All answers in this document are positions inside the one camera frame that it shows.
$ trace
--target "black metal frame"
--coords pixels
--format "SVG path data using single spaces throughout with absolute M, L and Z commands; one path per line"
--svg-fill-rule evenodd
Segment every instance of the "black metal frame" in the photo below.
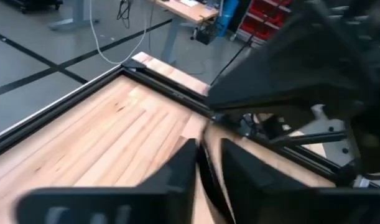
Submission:
M 283 136 L 271 141 L 276 146 L 298 146 L 306 144 L 318 144 L 326 142 L 337 142 L 346 139 L 344 131 L 334 131 L 327 133 L 306 134 L 303 136 Z
M 77 91 L 72 94 L 67 95 L 58 102 L 16 125 L 9 131 L 1 134 L 0 155 L 120 75 L 130 78 L 135 82 L 190 108 L 202 116 L 209 119 L 215 118 L 215 114 L 213 114 L 205 104 L 205 96 L 147 68 L 141 63 L 130 60 L 120 68 L 115 67 L 111 69 L 97 79 L 92 80 L 77 89 Z M 245 137 L 244 133 L 241 131 L 237 131 L 237 134 Z M 336 138 L 343 137 L 341 133 L 333 134 L 338 135 L 335 136 Z M 294 146 L 293 144 L 291 146 L 274 145 L 269 139 L 258 135 L 246 137 L 334 183 L 338 183 L 341 178 L 344 178 L 341 175 L 342 167 L 305 147 Z M 376 184 L 371 184 L 370 187 L 380 188 L 380 186 Z

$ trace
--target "desk leg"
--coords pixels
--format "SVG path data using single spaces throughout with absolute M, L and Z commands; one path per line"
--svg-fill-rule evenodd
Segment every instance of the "desk leg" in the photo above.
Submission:
M 84 0 L 75 0 L 72 7 L 72 19 L 65 19 L 49 24 L 51 30 L 70 30 L 79 27 L 89 26 L 90 21 L 85 19 L 84 15 L 85 3 Z M 94 23 L 99 22 L 99 19 L 93 19 Z
M 172 18 L 172 22 L 170 23 L 169 33 L 167 34 L 167 38 L 165 41 L 165 47 L 164 51 L 162 52 L 161 59 L 162 61 L 169 64 L 173 64 L 176 61 L 175 57 L 172 55 L 172 51 L 175 45 L 178 29 L 180 28 L 181 20 L 182 19 L 180 16 L 174 15 L 174 17 Z

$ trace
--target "white cable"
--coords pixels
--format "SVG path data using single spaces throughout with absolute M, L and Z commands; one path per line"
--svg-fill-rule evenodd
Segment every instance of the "white cable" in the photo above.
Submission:
M 95 27 L 93 26 L 93 18 L 92 18 L 92 13 L 93 13 L 93 10 L 91 8 L 91 5 L 93 4 L 93 0 L 90 0 L 90 3 L 89 3 L 89 19 L 90 19 L 90 27 L 91 27 L 91 31 L 93 32 L 93 36 L 95 38 L 95 41 L 96 41 L 96 46 L 97 46 L 97 51 L 98 53 L 100 54 L 100 56 L 106 60 L 108 63 L 111 63 L 113 65 L 120 65 L 122 63 L 124 63 L 127 59 L 131 58 L 132 57 L 132 54 L 134 53 L 134 51 L 136 51 L 136 49 L 140 46 L 142 40 L 144 40 L 144 37 L 146 36 L 146 30 L 147 30 L 147 17 L 146 17 L 146 13 L 144 13 L 144 32 L 142 34 L 142 37 L 141 37 L 141 40 L 139 41 L 139 43 L 133 48 L 132 52 L 130 52 L 130 54 L 125 58 L 125 60 L 123 60 L 122 62 L 112 62 L 110 61 L 107 57 L 105 57 L 103 55 L 103 53 L 101 52 L 100 50 L 100 45 L 98 43 L 98 39 L 97 39 L 97 35 L 96 35 L 96 31 L 95 31 Z

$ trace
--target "black cable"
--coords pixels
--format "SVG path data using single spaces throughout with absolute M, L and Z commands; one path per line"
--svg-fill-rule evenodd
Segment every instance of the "black cable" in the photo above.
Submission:
M 116 20 L 122 20 L 124 26 L 127 29 L 130 28 L 130 9 L 132 8 L 133 1 L 134 0 L 121 0 L 121 2 L 119 3 L 118 15 L 116 15 Z
M 277 4 L 275 6 L 275 8 L 271 11 L 271 13 L 269 13 L 268 15 L 266 15 L 263 19 L 263 22 L 262 22 L 262 26 L 266 25 L 266 22 L 268 19 L 270 19 L 278 10 L 278 8 L 282 5 L 282 3 L 284 3 L 285 0 L 281 0 L 279 4 Z M 252 39 L 254 37 L 254 35 L 256 34 L 256 30 L 255 32 L 249 37 L 249 39 L 246 41 L 246 43 L 241 47 L 241 49 L 236 52 L 236 54 L 234 55 L 234 57 L 223 67 L 223 69 L 220 70 L 219 74 L 217 74 L 217 76 L 215 77 L 215 79 L 213 79 L 213 81 L 210 83 L 210 86 L 212 86 L 218 79 L 218 77 L 229 67 L 229 65 L 231 65 L 231 63 L 233 63 L 233 61 L 238 57 L 238 55 L 245 49 L 245 47 L 251 45 L 252 43 Z

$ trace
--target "wooden table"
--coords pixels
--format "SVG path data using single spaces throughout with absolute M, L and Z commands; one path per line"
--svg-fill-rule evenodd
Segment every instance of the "wooden table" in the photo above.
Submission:
M 202 21 L 206 21 L 210 18 L 216 17 L 219 13 L 216 9 L 207 9 L 204 4 L 197 4 L 193 7 L 189 7 L 176 0 L 151 1 L 155 1 L 156 4 L 175 14 L 172 18 L 172 23 L 170 24 L 168 36 L 165 41 L 164 51 L 162 52 L 161 56 L 162 61 L 167 62 L 169 64 L 175 62 L 175 58 L 172 55 L 172 50 L 176 40 L 177 32 L 180 28 L 180 23 L 183 20 L 188 20 L 195 24 L 200 24 L 202 23 Z
M 202 21 L 213 18 L 219 13 L 216 9 L 207 9 L 204 4 L 197 4 L 193 7 L 189 7 L 176 0 L 155 0 L 155 3 L 169 10 L 170 12 L 196 24 L 200 24 Z
M 134 58 L 199 93 L 208 88 L 144 53 Z M 118 77 L 0 156 L 0 224 L 14 223 L 13 205 L 30 189 L 135 186 L 157 170 L 188 138 L 199 137 L 205 122 L 204 117 L 176 102 L 126 77 Z M 212 127 L 207 135 L 218 170 L 220 139 L 230 138 L 309 186 L 333 186 L 326 179 L 226 130 Z M 196 191 L 194 223 L 213 223 L 199 179 Z

